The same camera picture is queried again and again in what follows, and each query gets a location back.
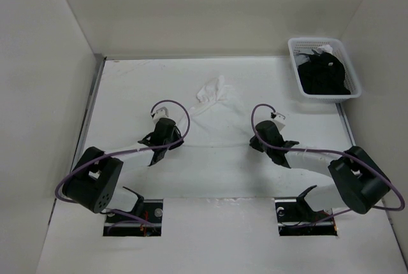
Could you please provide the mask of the white tank top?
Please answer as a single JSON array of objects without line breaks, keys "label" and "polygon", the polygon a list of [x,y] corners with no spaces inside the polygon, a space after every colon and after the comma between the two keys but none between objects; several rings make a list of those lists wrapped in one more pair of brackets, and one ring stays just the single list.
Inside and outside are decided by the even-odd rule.
[{"label": "white tank top", "polygon": [[249,109],[224,76],[209,80],[197,93],[198,103],[188,109],[190,119],[177,122],[187,147],[238,147],[252,137]]}]

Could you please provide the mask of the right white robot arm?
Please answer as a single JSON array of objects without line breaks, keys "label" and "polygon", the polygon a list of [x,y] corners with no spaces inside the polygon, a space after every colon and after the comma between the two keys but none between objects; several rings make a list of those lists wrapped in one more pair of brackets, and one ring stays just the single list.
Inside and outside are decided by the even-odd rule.
[{"label": "right white robot arm", "polygon": [[288,169],[305,169],[334,181],[344,204],[358,214],[366,214],[389,193],[388,177],[360,147],[345,152],[315,152],[297,141],[285,140],[275,122],[266,120],[253,126],[249,145],[265,153],[274,164]]}]

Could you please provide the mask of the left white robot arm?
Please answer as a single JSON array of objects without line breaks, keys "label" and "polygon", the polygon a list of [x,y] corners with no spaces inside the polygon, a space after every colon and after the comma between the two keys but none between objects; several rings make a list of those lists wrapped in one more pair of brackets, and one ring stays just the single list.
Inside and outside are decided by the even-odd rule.
[{"label": "left white robot arm", "polygon": [[157,164],[169,150],[181,146],[184,139],[172,119],[161,117],[154,131],[129,150],[110,154],[89,147],[77,162],[73,172],[57,186],[57,198],[82,205],[92,213],[118,209],[129,222],[143,215],[139,196],[117,187],[126,170],[144,169]]}]

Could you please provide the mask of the black tank top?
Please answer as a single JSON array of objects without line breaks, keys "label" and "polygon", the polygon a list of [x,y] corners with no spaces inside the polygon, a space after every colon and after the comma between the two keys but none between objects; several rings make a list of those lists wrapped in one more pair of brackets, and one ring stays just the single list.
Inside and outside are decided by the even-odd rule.
[{"label": "black tank top", "polygon": [[346,71],[344,65],[328,52],[312,54],[301,53],[306,61],[298,67],[298,75],[306,94],[311,95],[350,95],[345,86]]}]

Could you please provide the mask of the white plastic basket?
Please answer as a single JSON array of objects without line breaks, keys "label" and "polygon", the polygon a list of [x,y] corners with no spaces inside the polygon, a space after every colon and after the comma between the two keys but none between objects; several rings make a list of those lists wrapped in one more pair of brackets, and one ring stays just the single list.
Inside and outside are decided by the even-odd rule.
[{"label": "white plastic basket", "polygon": [[[299,56],[301,53],[312,54],[312,49],[316,49],[321,45],[330,45],[333,48],[333,54],[343,65],[346,71],[345,86],[350,90],[350,95],[311,95],[303,91],[297,67],[306,61],[305,57]],[[346,50],[340,40],[335,38],[316,38],[316,37],[300,37],[291,38],[288,40],[288,48],[291,59],[291,64],[295,72],[296,81],[300,94],[311,101],[317,103],[341,103],[348,99],[355,99],[361,96],[361,84],[351,63],[351,60],[346,53]]]}]

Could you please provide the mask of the small white cloth in basket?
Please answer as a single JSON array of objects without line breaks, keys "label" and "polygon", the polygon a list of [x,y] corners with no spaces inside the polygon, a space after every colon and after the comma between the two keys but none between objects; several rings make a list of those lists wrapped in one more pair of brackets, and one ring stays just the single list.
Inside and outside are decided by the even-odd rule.
[{"label": "small white cloth in basket", "polygon": [[333,48],[330,45],[321,45],[320,47],[317,47],[316,49],[312,49],[312,52],[318,55],[321,55],[323,53],[328,53],[332,55]]}]

